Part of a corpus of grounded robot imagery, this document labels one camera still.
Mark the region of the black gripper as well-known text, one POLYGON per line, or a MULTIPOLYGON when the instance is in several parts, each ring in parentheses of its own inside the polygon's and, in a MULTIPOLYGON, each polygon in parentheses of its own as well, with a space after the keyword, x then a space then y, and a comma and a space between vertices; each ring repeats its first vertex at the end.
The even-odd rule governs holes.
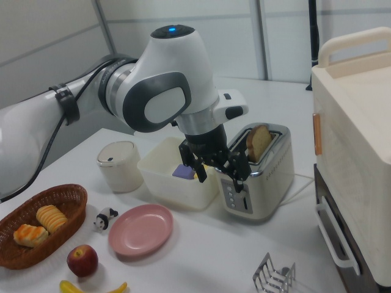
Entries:
POLYGON ((251 168, 244 151, 229 151, 227 136, 223 125, 204 134, 185 134, 186 140, 179 145, 183 165, 191 167, 200 183, 207 179, 202 161, 198 157, 216 156, 216 168, 227 175, 233 182, 235 191, 240 193, 243 182, 249 177, 251 168))

